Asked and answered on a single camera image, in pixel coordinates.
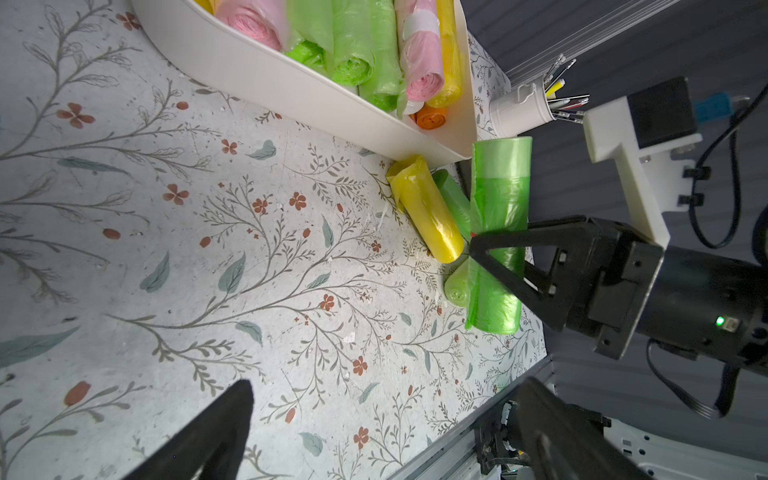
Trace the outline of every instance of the gray wall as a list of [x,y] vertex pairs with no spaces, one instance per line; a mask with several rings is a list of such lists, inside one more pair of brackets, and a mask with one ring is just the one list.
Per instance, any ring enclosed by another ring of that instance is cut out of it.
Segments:
[[[470,29],[502,68],[543,48],[553,34],[552,20],[562,13],[590,17],[621,2],[487,0],[469,2]],[[587,20],[578,20],[582,24]],[[757,0],[683,0],[674,7],[589,51],[568,73],[564,93],[590,93],[601,104],[677,75],[688,77],[694,100],[719,91],[754,97],[768,81],[768,4]],[[718,253],[753,261],[750,234],[768,204],[768,104],[740,132],[743,215],[734,241]],[[704,142],[691,158],[719,135],[724,122],[700,128]],[[552,122],[529,132],[534,138],[531,220],[586,214],[628,221],[629,215],[612,162],[589,161],[580,127]],[[700,183],[706,204],[700,221],[710,240],[727,231],[733,207],[727,146],[710,158],[713,178]],[[686,214],[665,214],[672,244],[706,250],[696,240]],[[537,261],[545,255],[535,250]],[[703,419],[680,401],[646,365],[646,339],[638,336],[620,362],[592,352],[594,341],[575,333],[551,335],[558,394],[568,402],[603,412],[641,429],[722,452],[768,461],[768,379],[743,375],[733,411],[723,420]],[[713,402],[721,364],[689,362],[659,352],[657,365],[702,401]]]

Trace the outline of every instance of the yellow trash bag roll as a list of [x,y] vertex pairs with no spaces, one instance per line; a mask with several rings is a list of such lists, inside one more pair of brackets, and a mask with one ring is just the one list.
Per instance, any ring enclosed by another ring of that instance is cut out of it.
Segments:
[[199,6],[205,8],[205,11],[210,13],[211,15],[214,14],[214,7],[210,4],[208,0],[194,0]]
[[442,44],[442,67],[445,71],[445,86],[427,102],[433,108],[445,108],[462,96],[462,58],[456,40],[456,17],[453,0],[437,0],[437,18],[440,21]]
[[416,155],[395,163],[386,179],[397,207],[406,209],[432,256],[440,263],[456,261],[464,250],[464,239],[424,157]]

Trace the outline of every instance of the black cable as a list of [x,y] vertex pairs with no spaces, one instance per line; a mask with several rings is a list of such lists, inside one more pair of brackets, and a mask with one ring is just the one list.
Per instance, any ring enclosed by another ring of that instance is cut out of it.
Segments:
[[658,340],[649,339],[648,345],[645,349],[645,358],[648,360],[648,366],[651,372],[661,380],[664,385],[672,390],[678,399],[681,400],[686,407],[693,410],[695,413],[707,418],[707,419],[722,419],[730,411],[730,407],[733,404],[733,396],[736,393],[736,384],[739,379],[739,367],[725,364],[723,367],[723,377],[720,380],[720,393],[715,400],[714,408],[704,405],[702,402],[696,400],[690,393],[686,392],[683,387],[679,386],[672,380],[662,375],[661,372],[656,370],[653,362],[650,360],[650,348],[655,343],[660,345]]
[[752,254],[755,260],[765,268],[768,268],[768,205],[757,218],[755,229],[752,230]]
[[696,195],[696,178],[694,178],[694,181],[690,187],[690,196],[692,201],[688,207],[688,218],[690,218],[690,225],[693,227],[696,237],[706,247],[712,249],[725,247],[731,242],[731,240],[733,240],[733,237],[736,235],[736,231],[739,228],[739,221],[741,219],[741,179],[739,177],[737,130],[739,126],[747,119],[747,117],[749,117],[752,112],[755,111],[755,109],[760,105],[767,94],[768,84],[763,87],[763,90],[757,94],[755,100],[747,108],[733,114],[733,116],[730,118],[730,126],[728,129],[725,130],[714,142],[712,142],[712,144],[704,151],[703,154],[701,154],[701,157],[699,157],[699,160],[696,162],[696,169],[702,168],[714,149],[720,146],[720,144],[722,144],[726,138],[730,138],[730,169],[733,176],[733,216],[731,217],[728,233],[726,233],[725,238],[723,238],[719,243],[712,243],[704,236],[704,232],[701,230],[699,225],[699,220],[696,217],[696,205],[695,202],[693,202],[693,199]]

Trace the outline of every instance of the white container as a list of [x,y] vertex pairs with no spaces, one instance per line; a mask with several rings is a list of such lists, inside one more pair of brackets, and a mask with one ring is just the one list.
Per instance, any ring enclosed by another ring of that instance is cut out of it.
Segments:
[[491,122],[499,138],[517,137],[554,120],[543,84],[541,76],[491,102]]
[[477,141],[464,11],[455,1],[464,93],[432,131],[379,110],[344,87],[208,14],[194,0],[133,0],[157,49],[185,74],[395,160],[421,154],[430,168],[472,156]]

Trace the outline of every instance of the white plastic tray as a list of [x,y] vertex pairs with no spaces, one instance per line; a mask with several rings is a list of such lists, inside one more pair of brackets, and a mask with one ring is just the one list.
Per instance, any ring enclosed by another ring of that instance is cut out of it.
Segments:
[[229,28],[193,0],[133,0],[150,40],[185,74],[395,160],[422,154],[430,168],[472,156],[477,140],[466,20],[455,0],[464,93],[448,122],[423,131],[400,121],[315,71]]

